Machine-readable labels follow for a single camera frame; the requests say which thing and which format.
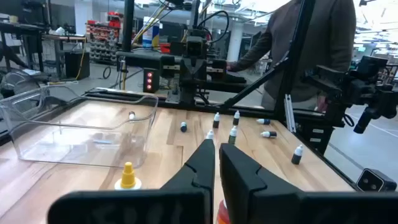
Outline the black cabinet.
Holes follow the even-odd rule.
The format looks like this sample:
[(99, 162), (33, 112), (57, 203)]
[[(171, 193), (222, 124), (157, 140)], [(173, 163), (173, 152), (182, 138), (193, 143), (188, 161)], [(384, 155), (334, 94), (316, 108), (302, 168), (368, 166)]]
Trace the black cabinet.
[(88, 52), (66, 51), (65, 52), (65, 75), (67, 78), (79, 80), (90, 76), (90, 54)]

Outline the black controller box with lights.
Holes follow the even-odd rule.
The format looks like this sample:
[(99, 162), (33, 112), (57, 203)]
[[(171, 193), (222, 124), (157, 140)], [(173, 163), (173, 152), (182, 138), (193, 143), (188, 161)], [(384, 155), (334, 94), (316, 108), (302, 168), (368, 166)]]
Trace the black controller box with lights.
[(145, 93), (155, 93), (159, 90), (160, 76), (159, 71), (152, 68), (144, 69), (143, 78), (143, 92)]

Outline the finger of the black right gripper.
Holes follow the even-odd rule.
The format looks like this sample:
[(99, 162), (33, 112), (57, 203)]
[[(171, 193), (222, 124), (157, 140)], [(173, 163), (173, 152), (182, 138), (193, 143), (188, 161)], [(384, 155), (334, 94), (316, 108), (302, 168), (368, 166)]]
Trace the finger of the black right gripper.
[(196, 59), (195, 66), (193, 68), (193, 78), (196, 80), (205, 80), (205, 61), (202, 59)]
[(193, 66), (191, 59), (183, 59), (182, 60), (182, 80), (186, 82), (187, 80), (191, 80), (193, 78)]

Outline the clear plastic bin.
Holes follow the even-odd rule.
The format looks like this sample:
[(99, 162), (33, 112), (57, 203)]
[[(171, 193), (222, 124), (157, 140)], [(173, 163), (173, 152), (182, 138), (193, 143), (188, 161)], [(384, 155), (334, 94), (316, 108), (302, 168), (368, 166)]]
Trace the clear plastic bin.
[[(98, 100), (67, 86), (46, 86), (0, 101), (18, 158), (25, 161), (141, 166), (154, 122), (156, 96)], [(129, 112), (136, 114), (129, 120)]]

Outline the silver metal bracket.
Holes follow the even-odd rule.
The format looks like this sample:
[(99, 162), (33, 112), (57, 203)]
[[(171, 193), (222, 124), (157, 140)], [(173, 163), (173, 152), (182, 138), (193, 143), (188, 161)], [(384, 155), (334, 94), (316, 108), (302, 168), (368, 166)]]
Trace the silver metal bracket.
[(285, 117), (286, 117), (287, 129), (291, 133), (296, 133), (296, 123), (295, 123), (295, 119), (294, 119), (294, 112), (293, 112), (291, 96), (288, 94), (285, 94), (284, 107), (285, 107)]

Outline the red storage bin rack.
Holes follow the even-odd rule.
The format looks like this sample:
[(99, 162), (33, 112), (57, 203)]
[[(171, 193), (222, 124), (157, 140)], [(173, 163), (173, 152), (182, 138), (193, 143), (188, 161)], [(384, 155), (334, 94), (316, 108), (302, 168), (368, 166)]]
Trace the red storage bin rack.
[(105, 21), (87, 20), (86, 36), (90, 45), (90, 59), (97, 63), (116, 64), (116, 52), (121, 44), (119, 36), (124, 15), (105, 12)]

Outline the wooden work table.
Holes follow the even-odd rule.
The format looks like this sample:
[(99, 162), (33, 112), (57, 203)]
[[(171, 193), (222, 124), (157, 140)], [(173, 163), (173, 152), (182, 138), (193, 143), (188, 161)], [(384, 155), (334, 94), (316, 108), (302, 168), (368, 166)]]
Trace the wooden work table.
[(54, 52), (55, 52), (55, 68), (57, 71), (57, 75), (62, 77), (62, 61), (61, 61), (61, 53), (63, 52), (63, 43), (76, 41), (78, 44), (82, 43), (82, 46), (85, 46), (86, 37), (79, 35), (52, 35), (52, 34), (43, 34), (43, 40), (51, 40), (54, 43)]

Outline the black pole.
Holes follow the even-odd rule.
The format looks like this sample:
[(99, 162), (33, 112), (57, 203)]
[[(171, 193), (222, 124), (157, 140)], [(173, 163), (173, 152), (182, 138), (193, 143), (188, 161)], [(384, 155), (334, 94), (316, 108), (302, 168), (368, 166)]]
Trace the black pole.
[(124, 22), (122, 51), (131, 51), (131, 37), (134, 17), (134, 0), (124, 0)]

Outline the black floor fan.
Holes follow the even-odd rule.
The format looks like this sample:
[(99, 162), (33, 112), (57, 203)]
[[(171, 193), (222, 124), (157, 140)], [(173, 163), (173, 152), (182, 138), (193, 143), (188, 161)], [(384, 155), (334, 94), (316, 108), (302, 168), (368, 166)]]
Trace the black floor fan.
[(0, 95), (9, 98), (20, 93), (40, 88), (34, 77), (22, 70), (14, 70), (2, 76), (0, 81)]

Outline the small green dropper bottle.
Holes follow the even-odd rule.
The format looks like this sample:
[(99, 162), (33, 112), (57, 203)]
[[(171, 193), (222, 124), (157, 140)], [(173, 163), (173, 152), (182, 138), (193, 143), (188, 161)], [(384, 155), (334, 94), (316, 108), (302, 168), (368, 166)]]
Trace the small green dropper bottle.
[(233, 127), (231, 128), (230, 133), (229, 133), (229, 138), (228, 138), (228, 143), (229, 143), (229, 144), (235, 144), (237, 132), (238, 132), (237, 126), (233, 126)]

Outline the person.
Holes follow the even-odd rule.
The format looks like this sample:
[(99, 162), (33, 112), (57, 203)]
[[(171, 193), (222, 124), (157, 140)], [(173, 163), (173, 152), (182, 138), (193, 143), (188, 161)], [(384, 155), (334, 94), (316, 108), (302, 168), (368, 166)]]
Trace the person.
[[(272, 64), (281, 61), (290, 49), (299, 18), (302, 0), (290, 0), (271, 15), (266, 30), (243, 57), (228, 62), (227, 69), (240, 72), (254, 65), (265, 54)], [(299, 58), (291, 91), (292, 106), (307, 110), (325, 111), (325, 94), (300, 77), (304, 71), (323, 65), (348, 71), (353, 55), (356, 32), (356, 13), (353, 0), (315, 0), (312, 18)]]

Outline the orange food coloring bottle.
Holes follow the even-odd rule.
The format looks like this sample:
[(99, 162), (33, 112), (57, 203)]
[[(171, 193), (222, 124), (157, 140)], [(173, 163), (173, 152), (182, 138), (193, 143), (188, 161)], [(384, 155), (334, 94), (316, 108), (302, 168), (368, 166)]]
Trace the orange food coloring bottle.
[(126, 162), (121, 178), (114, 184), (115, 190), (139, 190), (142, 182), (135, 175), (132, 162)]

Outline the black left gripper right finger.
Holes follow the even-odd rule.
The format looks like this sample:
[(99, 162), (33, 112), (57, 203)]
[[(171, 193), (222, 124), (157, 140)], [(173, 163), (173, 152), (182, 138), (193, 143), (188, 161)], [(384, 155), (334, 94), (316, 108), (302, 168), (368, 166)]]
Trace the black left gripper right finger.
[(219, 155), (231, 224), (398, 224), (398, 193), (306, 192), (233, 144)]

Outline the blue white cardboard box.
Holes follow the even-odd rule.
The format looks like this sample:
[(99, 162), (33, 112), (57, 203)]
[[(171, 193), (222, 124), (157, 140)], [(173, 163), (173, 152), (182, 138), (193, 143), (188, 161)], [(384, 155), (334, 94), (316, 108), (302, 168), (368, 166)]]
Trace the blue white cardboard box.
[(152, 27), (148, 28), (142, 35), (142, 46), (144, 48), (156, 47), (159, 45), (160, 36), (160, 21), (156, 21), (152, 24)]

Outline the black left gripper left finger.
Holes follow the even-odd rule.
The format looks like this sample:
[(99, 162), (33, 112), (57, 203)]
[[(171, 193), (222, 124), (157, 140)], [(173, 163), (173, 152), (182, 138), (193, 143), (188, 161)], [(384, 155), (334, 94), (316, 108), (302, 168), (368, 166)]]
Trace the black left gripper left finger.
[(215, 145), (204, 140), (159, 189), (77, 191), (49, 208), (48, 224), (210, 224)]

